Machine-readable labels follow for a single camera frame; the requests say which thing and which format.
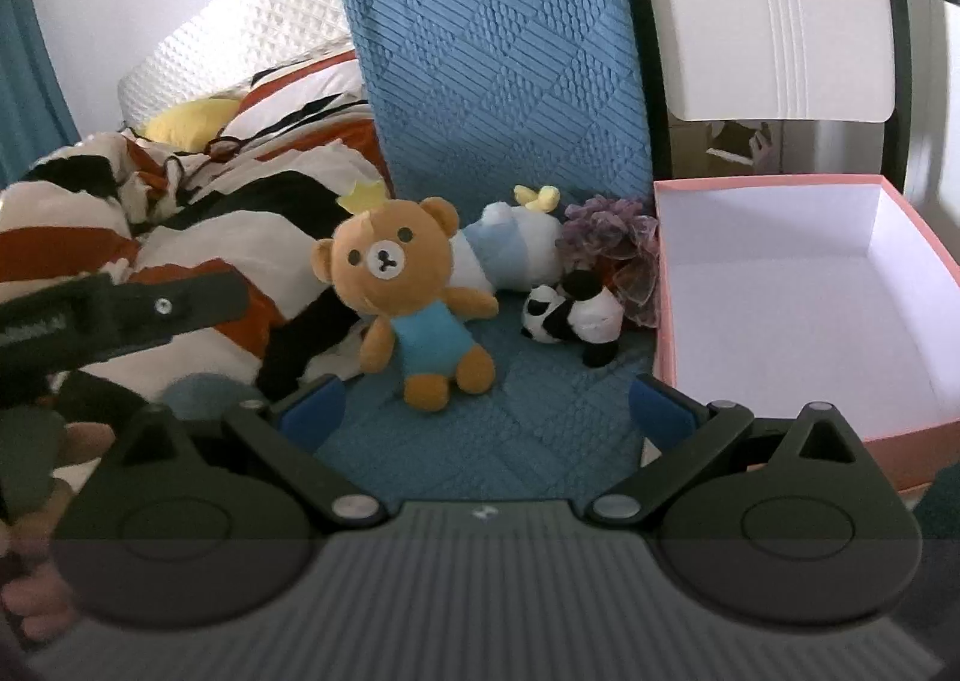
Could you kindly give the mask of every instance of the pink box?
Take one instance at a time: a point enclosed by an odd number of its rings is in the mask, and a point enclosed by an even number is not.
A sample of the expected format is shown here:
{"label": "pink box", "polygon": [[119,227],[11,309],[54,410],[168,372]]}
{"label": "pink box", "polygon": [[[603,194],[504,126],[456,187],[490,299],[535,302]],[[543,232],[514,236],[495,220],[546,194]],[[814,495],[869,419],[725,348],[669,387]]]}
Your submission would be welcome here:
{"label": "pink box", "polygon": [[906,491],[960,461],[960,267],[882,176],[656,184],[656,374],[793,418],[830,401]]}

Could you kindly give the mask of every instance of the brown teddy bear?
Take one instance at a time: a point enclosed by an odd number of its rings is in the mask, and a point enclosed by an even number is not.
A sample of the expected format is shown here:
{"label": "brown teddy bear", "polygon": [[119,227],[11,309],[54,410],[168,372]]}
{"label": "brown teddy bear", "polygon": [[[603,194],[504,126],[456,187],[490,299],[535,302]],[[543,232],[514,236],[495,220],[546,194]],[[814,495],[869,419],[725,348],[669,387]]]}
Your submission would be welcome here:
{"label": "brown teddy bear", "polygon": [[496,298],[473,288],[449,288],[450,237],[459,227],[447,201],[388,200],[365,205],[322,239],[313,270],[332,283],[344,304],[376,315],[360,349],[360,369],[377,373],[400,341],[403,398],[419,410],[443,409],[450,379],[468,394],[493,385],[491,355],[457,319],[493,318]]}

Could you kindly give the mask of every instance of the teddy bear ear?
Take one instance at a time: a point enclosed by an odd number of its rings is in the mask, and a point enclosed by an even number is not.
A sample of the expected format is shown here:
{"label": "teddy bear ear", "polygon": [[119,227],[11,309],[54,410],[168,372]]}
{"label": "teddy bear ear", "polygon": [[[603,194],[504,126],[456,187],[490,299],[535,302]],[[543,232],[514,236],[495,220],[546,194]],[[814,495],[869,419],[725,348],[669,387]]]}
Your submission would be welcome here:
{"label": "teddy bear ear", "polygon": [[333,240],[318,240],[313,246],[313,253],[310,254],[310,264],[313,266],[313,273],[321,283],[333,283]]}
{"label": "teddy bear ear", "polygon": [[439,196],[431,196],[421,202],[421,207],[440,224],[440,228],[443,229],[443,233],[447,237],[456,235],[460,227],[460,216],[457,215],[457,209],[450,202],[441,199]]}

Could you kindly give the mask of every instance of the teddy bear foot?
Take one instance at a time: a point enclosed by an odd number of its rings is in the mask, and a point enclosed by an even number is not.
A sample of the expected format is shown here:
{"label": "teddy bear foot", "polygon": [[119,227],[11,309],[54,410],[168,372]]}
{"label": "teddy bear foot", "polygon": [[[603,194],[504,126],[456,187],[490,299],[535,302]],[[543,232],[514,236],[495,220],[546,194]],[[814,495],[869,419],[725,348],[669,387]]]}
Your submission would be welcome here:
{"label": "teddy bear foot", "polygon": [[496,368],[491,355],[479,345],[467,351],[457,365],[457,385],[468,394],[483,394],[493,386]]}
{"label": "teddy bear foot", "polygon": [[450,400],[450,382],[441,374],[412,374],[403,384],[403,399],[416,410],[436,413]]}

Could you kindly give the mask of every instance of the teddy bear snout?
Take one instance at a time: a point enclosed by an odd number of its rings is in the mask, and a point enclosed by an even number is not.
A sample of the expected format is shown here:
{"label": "teddy bear snout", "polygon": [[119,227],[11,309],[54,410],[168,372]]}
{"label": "teddy bear snout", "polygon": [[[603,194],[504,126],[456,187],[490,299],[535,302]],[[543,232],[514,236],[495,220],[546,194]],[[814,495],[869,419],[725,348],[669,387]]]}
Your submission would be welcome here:
{"label": "teddy bear snout", "polygon": [[388,239],[374,242],[367,251],[367,269],[380,280],[392,280],[406,264],[406,254],[397,243]]}

